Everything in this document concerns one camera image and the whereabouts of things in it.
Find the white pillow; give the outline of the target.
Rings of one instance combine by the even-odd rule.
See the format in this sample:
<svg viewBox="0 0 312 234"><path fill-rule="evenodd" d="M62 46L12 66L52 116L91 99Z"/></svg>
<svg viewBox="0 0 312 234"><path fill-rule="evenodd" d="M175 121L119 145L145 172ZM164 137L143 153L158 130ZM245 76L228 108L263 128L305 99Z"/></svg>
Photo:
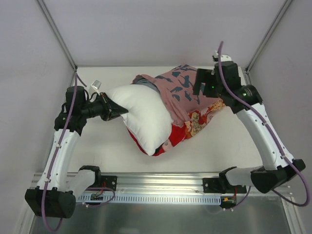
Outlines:
<svg viewBox="0 0 312 234"><path fill-rule="evenodd" d="M129 84L107 91L107 96L128 110L124 124L143 151L152 156L170 136L172 118L158 92L145 85Z"/></svg>

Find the pink red patterned pillowcase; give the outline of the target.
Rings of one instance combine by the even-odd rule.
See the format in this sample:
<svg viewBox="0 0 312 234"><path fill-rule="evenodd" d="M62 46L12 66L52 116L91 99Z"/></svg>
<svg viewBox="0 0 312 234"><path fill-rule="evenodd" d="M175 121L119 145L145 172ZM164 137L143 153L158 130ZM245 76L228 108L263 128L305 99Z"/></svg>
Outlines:
<svg viewBox="0 0 312 234"><path fill-rule="evenodd" d="M171 134L160 141L151 156L158 156L194 137L225 107L221 99L202 94L204 85L201 85L199 95L193 94L196 72L197 68L183 64L156 77L137 75L132 81L132 84L156 88L173 119Z"/></svg>

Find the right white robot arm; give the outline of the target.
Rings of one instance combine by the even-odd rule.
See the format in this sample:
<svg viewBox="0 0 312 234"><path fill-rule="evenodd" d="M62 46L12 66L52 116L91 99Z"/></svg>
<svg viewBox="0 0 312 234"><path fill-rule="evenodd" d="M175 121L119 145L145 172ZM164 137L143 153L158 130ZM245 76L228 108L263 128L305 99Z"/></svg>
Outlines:
<svg viewBox="0 0 312 234"><path fill-rule="evenodd" d="M306 167L286 149L272 126L263 100L252 85L242 85L238 65L233 61L215 64L214 69L198 69L195 95L221 98L250 134L262 160L255 168L231 167L219 173L218 186L228 193L237 185L254 186L267 193L290 181Z"/></svg>

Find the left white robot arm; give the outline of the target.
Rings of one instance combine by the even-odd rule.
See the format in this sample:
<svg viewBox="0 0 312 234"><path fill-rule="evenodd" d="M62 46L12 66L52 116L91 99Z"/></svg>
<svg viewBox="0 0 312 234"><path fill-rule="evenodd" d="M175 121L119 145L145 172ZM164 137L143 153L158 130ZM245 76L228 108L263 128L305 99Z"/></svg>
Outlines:
<svg viewBox="0 0 312 234"><path fill-rule="evenodd" d="M36 216L70 218L76 199L87 189L101 187L98 166L82 166L72 180L66 181L74 149L88 119L100 117L110 121L128 113L106 93L97 93L95 100L90 101L82 86L67 88L65 96L66 101L55 119L53 145L44 172L36 187L25 193L25 200Z"/></svg>

